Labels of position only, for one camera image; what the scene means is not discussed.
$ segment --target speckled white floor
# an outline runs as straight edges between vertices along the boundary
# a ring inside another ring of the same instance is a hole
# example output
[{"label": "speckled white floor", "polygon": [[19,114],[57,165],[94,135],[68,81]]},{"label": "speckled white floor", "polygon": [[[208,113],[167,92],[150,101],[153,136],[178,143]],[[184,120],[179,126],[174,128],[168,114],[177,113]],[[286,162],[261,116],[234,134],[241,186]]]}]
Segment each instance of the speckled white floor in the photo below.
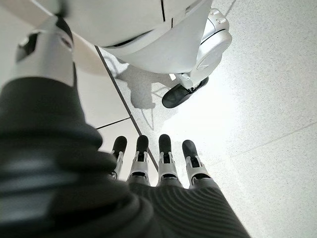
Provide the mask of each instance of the speckled white floor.
[{"label": "speckled white floor", "polygon": [[176,109],[168,75],[103,52],[158,160],[167,133],[188,186],[181,143],[199,155],[257,238],[317,237],[317,1],[215,0],[233,42],[205,88]]}]

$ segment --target black rubber cover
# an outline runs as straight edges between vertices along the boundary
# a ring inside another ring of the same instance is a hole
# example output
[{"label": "black rubber cover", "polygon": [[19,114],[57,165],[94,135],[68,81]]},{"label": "black rubber cover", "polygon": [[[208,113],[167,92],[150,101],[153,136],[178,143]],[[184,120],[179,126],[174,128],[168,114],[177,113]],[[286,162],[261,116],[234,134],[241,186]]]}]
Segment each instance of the black rubber cover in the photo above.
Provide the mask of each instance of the black rubber cover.
[{"label": "black rubber cover", "polygon": [[197,156],[197,150],[196,150],[196,146],[194,144],[193,141],[191,140],[185,140],[183,142],[183,153],[184,153],[184,157],[187,158],[188,156],[193,158],[195,156]]},{"label": "black rubber cover", "polygon": [[168,135],[163,134],[159,137],[158,139],[158,147],[159,147],[159,152],[164,152],[164,154],[168,154],[169,152],[172,151],[171,148],[171,143],[170,143],[170,138]]},{"label": "black rubber cover", "polygon": [[137,149],[136,151],[140,151],[140,154],[147,152],[149,148],[149,139],[145,135],[140,135],[137,140]]}]

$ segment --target floor tile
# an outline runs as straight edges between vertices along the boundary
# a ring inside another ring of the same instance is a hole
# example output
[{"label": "floor tile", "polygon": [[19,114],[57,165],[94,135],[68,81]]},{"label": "floor tile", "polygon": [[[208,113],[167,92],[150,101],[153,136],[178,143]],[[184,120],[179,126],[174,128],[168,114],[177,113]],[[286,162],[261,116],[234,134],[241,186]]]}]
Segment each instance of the floor tile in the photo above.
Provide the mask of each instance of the floor tile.
[{"label": "floor tile", "polygon": [[233,41],[211,75],[232,101],[231,155],[317,121],[316,10],[312,0],[238,0],[232,8]]},{"label": "floor tile", "polygon": [[208,168],[257,238],[317,236],[317,123]]},{"label": "floor tile", "polygon": [[[127,119],[113,125],[106,126],[98,130],[103,137],[103,145],[101,151],[111,152],[113,143],[118,136],[125,136],[128,144],[124,154],[123,165],[119,176],[120,180],[126,180],[130,174],[132,160],[134,159],[136,142],[139,134],[134,127],[131,119]],[[158,182],[158,173],[154,167],[152,160],[149,158],[149,180],[152,186],[156,186]]]},{"label": "floor tile", "polygon": [[95,47],[75,35],[78,92],[86,121],[94,127],[129,117]]}]

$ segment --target black fingertip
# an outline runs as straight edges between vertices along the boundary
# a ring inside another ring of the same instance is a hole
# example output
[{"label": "black fingertip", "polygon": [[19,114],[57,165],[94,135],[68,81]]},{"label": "black fingertip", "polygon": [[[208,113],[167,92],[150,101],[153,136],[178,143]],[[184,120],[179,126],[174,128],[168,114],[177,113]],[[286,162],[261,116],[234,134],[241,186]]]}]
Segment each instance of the black fingertip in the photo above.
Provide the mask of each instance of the black fingertip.
[{"label": "black fingertip", "polygon": [[127,148],[127,138],[125,138],[124,136],[117,137],[116,140],[114,141],[112,150],[114,150],[115,153],[116,152],[119,153],[120,151],[124,153],[126,148]]},{"label": "black fingertip", "polygon": [[196,150],[196,146],[195,146],[193,141],[185,140],[183,142],[182,147],[183,147],[183,153],[184,153],[185,158],[187,158],[188,156],[195,157],[198,155],[197,150]]},{"label": "black fingertip", "polygon": [[145,135],[140,135],[137,140],[137,151],[144,153],[148,151],[149,139]]},{"label": "black fingertip", "polygon": [[172,151],[171,147],[171,142],[170,138],[168,135],[163,134],[159,137],[158,139],[158,147],[159,147],[159,152],[164,152],[164,154],[168,154],[169,152]]}]

